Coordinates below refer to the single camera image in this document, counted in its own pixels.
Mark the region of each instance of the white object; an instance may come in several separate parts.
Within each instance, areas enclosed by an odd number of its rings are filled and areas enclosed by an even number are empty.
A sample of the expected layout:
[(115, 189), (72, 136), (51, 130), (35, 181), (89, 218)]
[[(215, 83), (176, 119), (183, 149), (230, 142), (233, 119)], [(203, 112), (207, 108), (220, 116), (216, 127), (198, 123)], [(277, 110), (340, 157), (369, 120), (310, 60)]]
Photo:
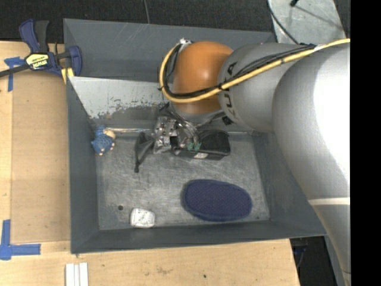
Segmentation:
[(155, 225), (155, 213), (144, 209), (132, 209), (130, 224), (135, 228), (151, 228)]
[(89, 286), (88, 264), (66, 264), (65, 286)]

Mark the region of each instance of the blue toy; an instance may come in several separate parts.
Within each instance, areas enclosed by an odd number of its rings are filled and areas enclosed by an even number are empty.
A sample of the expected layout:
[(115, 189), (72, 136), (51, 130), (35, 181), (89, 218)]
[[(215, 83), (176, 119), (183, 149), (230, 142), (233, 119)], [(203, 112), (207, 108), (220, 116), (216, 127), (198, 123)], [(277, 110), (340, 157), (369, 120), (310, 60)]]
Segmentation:
[(98, 126), (94, 130), (95, 139), (91, 142), (95, 152), (103, 156), (107, 151), (113, 150), (115, 143), (115, 133), (111, 130), (108, 130), (106, 126)]

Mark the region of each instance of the yellow clamp label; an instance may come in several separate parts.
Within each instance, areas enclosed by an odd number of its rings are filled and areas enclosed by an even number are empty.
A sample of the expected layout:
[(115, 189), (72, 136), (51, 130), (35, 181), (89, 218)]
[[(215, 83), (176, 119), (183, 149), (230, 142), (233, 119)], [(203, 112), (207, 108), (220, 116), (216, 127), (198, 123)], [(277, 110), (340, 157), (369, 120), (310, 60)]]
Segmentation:
[(32, 54), (25, 59), (25, 62), (36, 70), (48, 65), (48, 60), (47, 54)]

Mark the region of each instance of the gray bin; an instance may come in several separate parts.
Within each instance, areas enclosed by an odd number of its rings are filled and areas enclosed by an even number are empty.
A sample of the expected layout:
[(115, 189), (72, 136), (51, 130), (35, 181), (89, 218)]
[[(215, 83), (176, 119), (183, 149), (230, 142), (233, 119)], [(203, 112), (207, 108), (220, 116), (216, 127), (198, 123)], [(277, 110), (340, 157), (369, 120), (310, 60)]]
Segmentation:
[[(155, 98), (150, 92), (157, 87), (158, 68), (179, 39), (216, 41), (237, 49), (274, 42), (271, 33), (64, 20), (64, 36), (65, 46), (79, 46), (83, 57), (80, 77), (67, 82), (72, 253), (326, 235), (272, 133), (247, 132), (216, 122), (211, 126), (230, 135), (231, 155), (221, 161), (151, 155), (139, 174), (133, 171), (137, 134), (118, 134), (115, 149), (103, 157), (97, 157), (90, 144), (93, 129), (100, 124), (153, 129), (164, 98), (139, 105), (139, 101), (125, 102), (132, 88), (140, 88), (140, 98)], [(118, 102), (115, 108), (110, 99), (120, 94), (127, 94), (124, 104)], [(182, 208), (180, 194), (186, 182), (195, 178), (245, 188), (253, 200), (252, 213), (230, 223), (191, 216)], [(129, 213), (134, 207), (155, 212), (157, 224), (151, 229), (132, 228)]]

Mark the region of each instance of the yellow cable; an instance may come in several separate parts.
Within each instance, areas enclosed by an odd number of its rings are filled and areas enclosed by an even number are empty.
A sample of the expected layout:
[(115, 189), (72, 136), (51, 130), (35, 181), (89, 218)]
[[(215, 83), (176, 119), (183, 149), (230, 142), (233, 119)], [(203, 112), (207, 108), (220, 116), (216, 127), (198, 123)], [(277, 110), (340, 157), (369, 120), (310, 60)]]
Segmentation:
[(325, 48), (328, 48), (330, 46), (334, 46), (334, 45), (340, 45), (340, 44), (343, 44), (343, 43), (348, 43), (350, 42), (350, 38), (346, 38), (346, 39), (340, 39), (338, 41), (333, 41), (333, 42), (330, 42), (330, 43), (327, 43), (327, 44), (323, 44), (323, 45), (318, 45), (316, 46), (315, 48), (313, 49), (309, 49), (309, 50), (306, 50), (306, 51), (303, 51), (303, 52), (299, 52), (299, 53), (296, 53), (296, 54), (292, 54), (288, 57), (285, 57), (285, 58), (282, 58), (280, 60), (276, 60), (270, 64), (267, 64), (265, 66), (262, 66), (250, 73), (247, 73), (235, 80), (232, 80), (231, 82), (229, 83), (225, 83), (221, 86), (221, 89), (219, 88), (216, 88), (215, 90), (212, 90), (212, 91), (209, 91), (205, 94), (202, 94), (202, 95), (198, 95), (198, 96), (195, 96), (195, 97), (192, 97), (192, 98), (175, 98), (175, 97), (172, 97), (171, 95), (169, 95), (167, 93), (167, 91), (165, 90), (164, 88), (164, 81), (163, 81), (163, 76), (164, 76), (164, 69), (165, 69), (165, 66), (168, 62), (168, 59), (170, 58), (170, 56), (172, 55), (173, 51), (176, 49), (176, 47), (178, 46), (178, 44), (173, 47), (168, 53), (167, 55), (164, 57), (164, 60), (163, 62), (161, 63), (161, 67), (160, 67), (160, 72), (159, 72), (159, 84), (160, 84), (160, 88), (161, 88), (161, 91), (163, 92), (163, 94), (165, 95), (166, 98), (168, 98), (168, 100), (172, 101), (172, 102), (178, 102), (178, 103), (186, 103), (186, 102), (196, 102), (196, 101), (200, 101), (200, 100), (204, 100), (208, 97), (211, 97), (212, 95), (215, 95), (219, 92), (221, 92), (222, 90), (225, 90), (225, 89), (228, 89), (232, 86), (235, 86), (241, 82), (243, 82), (244, 80), (247, 80), (249, 78), (252, 78), (262, 72), (265, 72), (265, 71), (268, 71), (274, 67), (277, 67), (277, 66), (280, 66), (281, 64), (284, 64), (284, 63), (289, 63), (290, 61), (293, 61), (293, 60), (297, 60), (299, 58), (303, 58), (303, 57), (306, 57), (308, 55), (311, 55), (312, 53), (316, 52), (316, 51), (319, 51), (321, 49), (325, 49)]

